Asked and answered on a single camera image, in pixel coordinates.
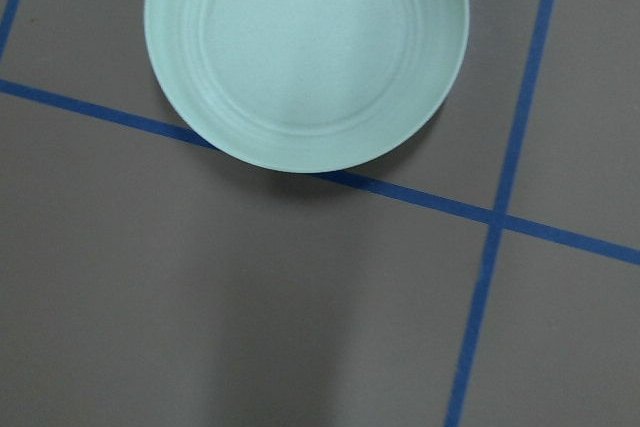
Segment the light green plate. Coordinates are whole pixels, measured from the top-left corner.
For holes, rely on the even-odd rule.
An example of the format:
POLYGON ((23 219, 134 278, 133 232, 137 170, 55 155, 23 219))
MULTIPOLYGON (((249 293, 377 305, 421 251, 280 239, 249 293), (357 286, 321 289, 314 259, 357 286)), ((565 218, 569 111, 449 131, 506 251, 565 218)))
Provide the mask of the light green plate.
POLYGON ((283 172, 354 167, 439 110, 469 0, 145 0, 157 82, 203 139, 283 172))

